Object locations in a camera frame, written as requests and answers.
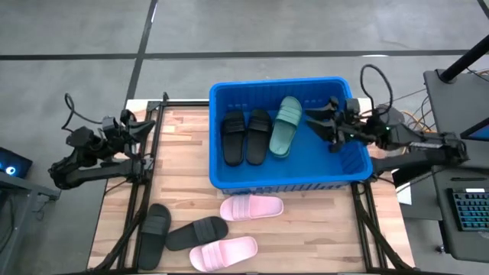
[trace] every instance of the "mint green slipper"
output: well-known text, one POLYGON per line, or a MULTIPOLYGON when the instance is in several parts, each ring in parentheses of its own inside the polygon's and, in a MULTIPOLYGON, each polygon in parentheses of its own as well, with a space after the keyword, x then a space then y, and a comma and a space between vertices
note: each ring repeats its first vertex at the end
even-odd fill
POLYGON ((299 100, 287 96, 280 103, 280 109, 274 122, 274 131, 270 139, 270 151, 275 157, 287 157, 290 152, 290 144, 296 134, 303 108, 299 100))

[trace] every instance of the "concrete floor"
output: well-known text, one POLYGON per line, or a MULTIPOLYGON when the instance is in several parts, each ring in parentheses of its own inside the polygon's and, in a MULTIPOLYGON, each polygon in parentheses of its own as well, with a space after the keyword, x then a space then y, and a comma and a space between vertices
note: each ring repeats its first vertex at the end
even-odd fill
MULTIPOLYGON (((0 55, 137 53, 149 5, 150 0, 0 0, 0 55)), ((487 27, 475 0, 160 0, 146 52, 464 50, 487 35, 487 27)), ((354 96, 363 96, 358 77, 365 63, 383 69, 399 97, 424 87, 425 70, 458 58, 339 55, 145 60, 135 98, 159 98, 163 91, 174 99, 207 98, 217 82, 304 76, 342 76, 354 96)), ((76 109, 95 120, 118 116, 133 67, 133 60, 0 61, 0 146, 32 159, 29 179, 53 187, 46 170, 70 153, 67 132, 60 130, 68 116, 63 94, 71 93, 76 109)), ((487 67, 484 57, 472 69, 487 67)), ((386 102, 380 78, 366 77, 376 102, 386 102)), ((414 111, 425 96, 421 92, 395 106, 414 111)), ((75 119, 73 127, 79 125, 75 119)), ((24 241, 15 273, 83 270, 103 187, 86 183, 48 205, 24 241)), ((489 268, 437 254, 436 223, 406 220, 406 228, 423 270, 481 274, 489 268)))

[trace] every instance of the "blue plastic basket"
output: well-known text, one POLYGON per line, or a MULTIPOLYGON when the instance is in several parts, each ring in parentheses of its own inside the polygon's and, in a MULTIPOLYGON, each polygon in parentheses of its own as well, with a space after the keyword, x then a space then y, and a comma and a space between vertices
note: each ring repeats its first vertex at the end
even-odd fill
POLYGON ((303 113, 287 158, 270 151, 260 166, 243 160, 237 167, 226 165, 221 148, 221 121, 225 114, 243 110, 246 123, 256 108, 267 110, 272 119, 282 99, 291 95, 304 109, 326 105, 335 96, 343 106, 351 98, 348 83, 341 77, 281 79, 215 84, 209 95, 209 177, 224 194, 271 193, 311 189, 333 189, 372 174, 368 151, 359 142, 347 143, 340 152, 329 153, 328 142, 318 137, 303 113))

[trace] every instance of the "wooden table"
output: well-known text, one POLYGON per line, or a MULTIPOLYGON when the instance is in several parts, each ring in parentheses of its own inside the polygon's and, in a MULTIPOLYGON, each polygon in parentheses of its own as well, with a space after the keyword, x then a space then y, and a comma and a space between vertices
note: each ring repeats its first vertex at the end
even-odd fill
MULTIPOLYGON (((139 121, 144 120, 146 102, 128 102, 127 108, 139 121)), ((170 230, 200 218, 219 216, 219 206, 226 196, 209 182, 207 107, 165 108, 159 145, 150 204, 160 203, 170 210, 170 230)), ((374 148, 369 151, 377 156, 383 153, 374 148)), ((121 180, 109 180, 107 188, 121 180)), ((414 266, 393 185, 379 181, 372 184, 372 189, 382 233, 403 260, 414 266)), ((130 191, 131 185, 127 183, 105 196, 88 267, 99 264, 121 236, 130 191)), ((229 222, 226 238, 252 236, 257 240, 258 254, 222 272, 364 271, 350 187, 270 195, 283 200, 284 213, 276 218, 229 222)), ((128 264, 132 260, 134 237, 135 234, 129 244, 128 264)), ((370 235, 369 243, 374 266, 378 266, 370 235)), ((190 264, 189 249, 172 252, 165 248, 154 272, 198 271, 190 264)))

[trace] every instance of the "slipper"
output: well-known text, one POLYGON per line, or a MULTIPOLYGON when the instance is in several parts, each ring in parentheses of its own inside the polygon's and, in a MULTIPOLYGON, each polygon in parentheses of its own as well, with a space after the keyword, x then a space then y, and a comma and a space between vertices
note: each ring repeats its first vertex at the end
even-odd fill
POLYGON ((167 248, 170 251, 194 248, 221 240, 227 234, 228 225, 222 218, 202 218, 168 233, 167 248))
POLYGON ((290 144, 296 134, 302 114, 303 109, 296 98, 287 96, 280 103, 280 109, 275 118, 274 131, 270 139, 270 151, 276 157, 287 157, 289 155, 290 144))
POLYGON ((222 151, 224 161, 235 167, 243 161, 243 141, 245 140, 245 116, 242 111, 226 114, 221 123, 222 151))
POLYGON ((153 270, 160 263, 170 223, 171 215, 165 206, 157 203, 150 206, 141 227, 139 267, 142 270, 153 270))
POLYGON ((267 111, 252 111, 248 122, 248 149, 246 151, 246 161, 249 164, 260 165, 264 162, 271 132, 272 120, 267 111))
POLYGON ((273 196, 240 195, 221 204, 221 217, 230 222, 275 217, 283 212, 283 202, 273 196))
POLYGON ((254 238, 240 237, 195 247, 190 251, 190 262, 198 271, 212 272, 249 259, 257 252, 254 238))

